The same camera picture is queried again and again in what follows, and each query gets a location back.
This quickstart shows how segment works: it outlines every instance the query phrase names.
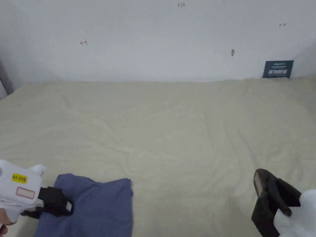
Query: red rectangle label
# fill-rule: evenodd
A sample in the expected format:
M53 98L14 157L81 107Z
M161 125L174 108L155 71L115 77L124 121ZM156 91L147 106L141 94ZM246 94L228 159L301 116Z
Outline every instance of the red rectangle label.
M18 189L16 190L16 195L24 198L33 199L35 196L35 192L25 188L18 187Z

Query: bed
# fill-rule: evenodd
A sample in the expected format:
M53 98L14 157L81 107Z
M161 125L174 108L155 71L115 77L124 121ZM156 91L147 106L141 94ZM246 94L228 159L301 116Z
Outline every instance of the bed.
M133 182L133 236L260 236L253 175L316 188L316 78L27 84L0 101L0 157ZM20 217L6 236L32 236Z

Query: white plastic housing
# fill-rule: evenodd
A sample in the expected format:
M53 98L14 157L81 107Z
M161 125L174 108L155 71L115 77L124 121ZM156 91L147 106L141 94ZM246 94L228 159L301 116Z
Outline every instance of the white plastic housing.
M316 236L316 190L308 190L300 197L301 207L291 207L292 215L287 217L278 210L274 226L280 237Z
M27 177L27 181L13 181L13 175ZM0 200L3 203L18 204L25 208L35 205L42 183L42 177L29 169L23 169L0 160Z

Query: handwritten marking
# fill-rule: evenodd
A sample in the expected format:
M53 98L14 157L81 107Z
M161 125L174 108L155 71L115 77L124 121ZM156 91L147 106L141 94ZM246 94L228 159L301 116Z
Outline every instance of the handwritten marking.
M84 44L84 43L87 44L87 40L86 40L86 39L84 39L84 40L85 40L84 42L80 41L80 44L81 44L81 45Z

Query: wrinkled fabric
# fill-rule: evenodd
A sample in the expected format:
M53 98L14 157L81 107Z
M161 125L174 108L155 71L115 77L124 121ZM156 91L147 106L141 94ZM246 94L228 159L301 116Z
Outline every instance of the wrinkled fabric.
M132 233L130 179L97 183L73 174L59 175L54 187L74 202L71 216L42 213L34 237L129 237Z

